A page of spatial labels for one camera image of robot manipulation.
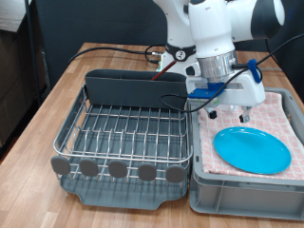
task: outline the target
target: wooden table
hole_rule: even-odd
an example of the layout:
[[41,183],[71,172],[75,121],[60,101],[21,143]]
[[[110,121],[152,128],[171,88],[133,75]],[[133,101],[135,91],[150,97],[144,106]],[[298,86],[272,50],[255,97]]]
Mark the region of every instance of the wooden table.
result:
[[[84,44],[82,49],[97,44]],[[134,50],[145,47],[113,46]],[[240,62],[260,59],[265,53],[240,52]],[[276,67],[272,60],[261,67]],[[0,166],[0,226],[18,227],[304,227],[300,221],[204,215],[189,205],[189,194],[168,201],[156,211],[105,208],[82,205],[79,198],[60,187],[50,166],[55,155],[52,143],[84,83],[86,73],[95,68],[155,70],[141,55],[98,50],[78,57],[68,67],[56,87]],[[300,102],[282,72],[265,73],[264,84],[285,87]]]

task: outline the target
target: gray plastic tray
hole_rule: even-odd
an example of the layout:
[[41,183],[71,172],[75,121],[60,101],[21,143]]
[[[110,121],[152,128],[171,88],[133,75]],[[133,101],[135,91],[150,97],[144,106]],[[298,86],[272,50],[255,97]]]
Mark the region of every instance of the gray plastic tray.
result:
[[[282,95],[283,109],[291,116],[291,126],[304,143],[304,117],[290,91],[269,88],[265,91]],[[190,206],[200,213],[304,219],[304,181],[273,180],[201,171],[198,114],[192,114],[194,149],[193,172],[190,181]]]

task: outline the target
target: dark wall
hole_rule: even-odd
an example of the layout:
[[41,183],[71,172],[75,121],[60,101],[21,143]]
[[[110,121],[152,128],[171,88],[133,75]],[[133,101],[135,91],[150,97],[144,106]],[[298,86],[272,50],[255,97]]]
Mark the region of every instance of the dark wall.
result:
[[152,0],[39,0],[37,8],[51,86],[84,42],[155,45],[166,40],[166,19]]
[[[304,1],[282,0],[285,9],[285,25],[273,39],[269,40],[270,50],[274,50],[287,40],[304,33]],[[240,42],[239,50],[267,51],[265,41]],[[293,41],[278,52],[275,57],[287,74],[296,92],[304,101],[304,37]]]
[[[274,49],[289,38],[304,32],[304,1],[282,0],[285,26],[269,41]],[[166,40],[166,20],[152,0],[39,0],[51,86],[67,67],[68,59],[84,42],[155,45]],[[304,39],[282,49],[275,57],[304,100]],[[236,44],[239,50],[266,51],[264,41]]]

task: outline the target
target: blue gripper part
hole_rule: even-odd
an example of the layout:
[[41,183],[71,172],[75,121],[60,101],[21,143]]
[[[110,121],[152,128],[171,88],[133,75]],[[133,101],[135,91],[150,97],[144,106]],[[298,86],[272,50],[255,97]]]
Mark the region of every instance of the blue gripper part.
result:
[[249,62],[247,63],[248,68],[250,69],[250,71],[253,73],[254,79],[256,81],[256,83],[260,83],[260,77],[258,75],[258,71],[257,71],[257,60],[256,59],[252,59],[249,60]]

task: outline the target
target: red cable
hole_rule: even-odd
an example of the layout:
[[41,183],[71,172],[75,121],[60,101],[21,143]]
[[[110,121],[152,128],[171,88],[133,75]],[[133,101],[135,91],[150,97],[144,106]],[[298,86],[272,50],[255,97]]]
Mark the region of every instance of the red cable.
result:
[[165,71],[167,71],[169,68],[171,68],[172,66],[174,66],[175,65],[175,63],[176,63],[177,61],[172,61],[168,66],[166,66],[160,73],[158,73],[157,75],[155,75],[152,79],[151,79],[151,81],[155,81],[155,80],[157,80],[158,78],[160,78],[162,75],[163,75],[163,73],[165,72]]

